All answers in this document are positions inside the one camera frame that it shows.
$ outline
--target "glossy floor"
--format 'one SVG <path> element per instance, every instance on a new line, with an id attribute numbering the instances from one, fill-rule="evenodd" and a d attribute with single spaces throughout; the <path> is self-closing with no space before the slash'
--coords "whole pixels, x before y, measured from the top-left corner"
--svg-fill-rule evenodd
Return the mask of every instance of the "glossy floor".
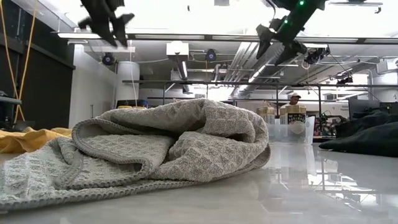
<path id="1" fill-rule="evenodd" d="M 274 144 L 265 167 L 237 177 L 8 213 L 0 223 L 398 223 L 398 159 Z"/>

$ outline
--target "yellow fabric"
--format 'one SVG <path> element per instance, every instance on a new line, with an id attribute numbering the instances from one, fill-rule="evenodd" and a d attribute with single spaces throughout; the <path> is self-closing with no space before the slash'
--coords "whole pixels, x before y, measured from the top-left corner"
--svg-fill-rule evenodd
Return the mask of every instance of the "yellow fabric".
<path id="1" fill-rule="evenodd" d="M 72 131 L 67 128 L 51 130 L 34 130 L 25 128 L 21 133 L 10 133 L 0 130 L 0 153 L 25 153 L 40 149 L 47 141 L 59 136 L 71 137 Z"/>

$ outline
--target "gray knit blanket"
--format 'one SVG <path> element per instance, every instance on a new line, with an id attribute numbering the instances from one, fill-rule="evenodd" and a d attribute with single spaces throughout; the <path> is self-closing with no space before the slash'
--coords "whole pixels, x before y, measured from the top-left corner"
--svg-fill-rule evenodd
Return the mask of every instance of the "gray knit blanket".
<path id="1" fill-rule="evenodd" d="M 78 123 L 0 168 L 0 210 L 123 197 L 262 167 L 268 130 L 255 113 L 210 100 L 120 109 Z"/>

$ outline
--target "cap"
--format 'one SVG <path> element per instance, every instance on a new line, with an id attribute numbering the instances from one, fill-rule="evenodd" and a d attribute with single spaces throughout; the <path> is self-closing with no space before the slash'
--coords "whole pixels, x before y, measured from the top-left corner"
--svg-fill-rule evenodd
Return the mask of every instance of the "cap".
<path id="1" fill-rule="evenodd" d="M 295 96 L 298 97 L 299 99 L 301 99 L 301 96 L 297 93 L 293 93 L 293 95 L 291 97 L 295 97 Z"/>

